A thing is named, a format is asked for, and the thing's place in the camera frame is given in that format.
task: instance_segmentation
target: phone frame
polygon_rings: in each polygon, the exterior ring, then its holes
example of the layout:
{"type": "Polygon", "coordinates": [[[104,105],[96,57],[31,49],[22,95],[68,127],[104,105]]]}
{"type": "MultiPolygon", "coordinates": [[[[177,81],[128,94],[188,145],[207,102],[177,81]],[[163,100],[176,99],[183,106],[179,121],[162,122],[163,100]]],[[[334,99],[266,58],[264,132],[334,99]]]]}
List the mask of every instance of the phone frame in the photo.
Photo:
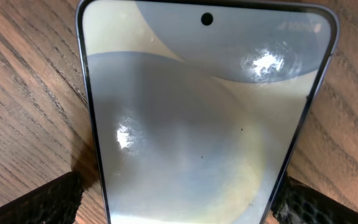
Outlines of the phone frame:
{"type": "MultiPolygon", "coordinates": [[[[83,72],[83,79],[84,79],[84,86],[86,91],[86,98],[88,100],[88,110],[89,116],[91,120],[92,126],[92,135],[94,139],[94,146],[96,149],[96,157],[98,160],[98,167],[99,167],[99,178],[102,187],[102,196],[103,196],[103,203],[104,203],[104,210],[106,213],[106,219],[109,224],[111,224],[110,219],[110,211],[109,211],[109,204],[107,199],[106,193],[106,184],[104,181],[104,174],[103,174],[103,167],[101,161],[101,153],[99,148],[99,139],[98,139],[98,130],[96,129],[96,118],[93,109],[93,99],[92,99],[92,92],[91,92],[91,83],[90,83],[90,76],[88,74],[88,62],[86,58],[86,48],[84,42],[84,35],[83,35],[83,28],[82,28],[82,19],[83,13],[87,7],[87,5],[93,1],[97,0],[81,0],[78,4],[76,15],[75,15],[75,24],[76,24],[76,34],[77,34],[77,41],[80,50],[80,58],[81,58],[81,67],[83,72]]],[[[307,3],[297,3],[297,2],[271,2],[271,1],[246,1],[246,0],[136,0],[136,1],[150,1],[150,2],[166,2],[166,3],[178,3],[178,4],[195,4],[195,5],[205,5],[205,6],[223,6],[223,7],[238,7],[238,8],[248,8],[248,9],[267,9],[273,11],[289,11],[289,12],[311,12],[319,14],[323,16],[329,22],[331,26],[331,36],[329,40],[329,44],[324,54],[323,60],[318,68],[318,72],[316,78],[314,80],[313,86],[311,87],[310,93],[307,96],[305,107],[303,108],[300,120],[298,125],[295,129],[295,133],[292,137],[290,146],[288,151],[285,155],[283,164],[280,168],[280,172],[278,173],[278,177],[275,181],[272,193],[270,194],[269,200],[265,207],[265,211],[262,215],[260,220],[260,224],[263,224],[267,218],[267,214],[272,206],[272,202],[275,199],[277,194],[277,189],[282,183],[283,177],[285,175],[285,171],[288,167],[290,162],[294,146],[298,140],[298,136],[300,135],[301,129],[305,122],[306,116],[308,115],[309,109],[314,101],[314,97],[316,96],[320,85],[323,82],[323,78],[325,76],[326,70],[328,65],[331,61],[331,57],[333,56],[334,50],[337,45],[338,37],[339,37],[339,19],[335,15],[335,13],[328,9],[327,7],[320,6],[317,4],[307,4],[307,3]]]]}

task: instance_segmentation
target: wooden table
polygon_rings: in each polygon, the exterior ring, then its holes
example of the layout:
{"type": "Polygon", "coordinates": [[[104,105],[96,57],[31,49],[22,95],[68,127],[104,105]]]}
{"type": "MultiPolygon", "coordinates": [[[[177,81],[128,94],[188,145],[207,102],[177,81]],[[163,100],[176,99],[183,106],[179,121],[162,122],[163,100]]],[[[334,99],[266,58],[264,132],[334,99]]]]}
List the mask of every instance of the wooden table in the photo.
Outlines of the wooden table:
{"type": "MultiPolygon", "coordinates": [[[[312,2],[338,14],[341,37],[288,172],[358,211],[358,2],[312,2]]],[[[74,163],[97,176],[75,34],[77,4],[0,0],[0,206],[74,163]]],[[[98,183],[85,192],[76,220],[106,222],[98,183]]]]}

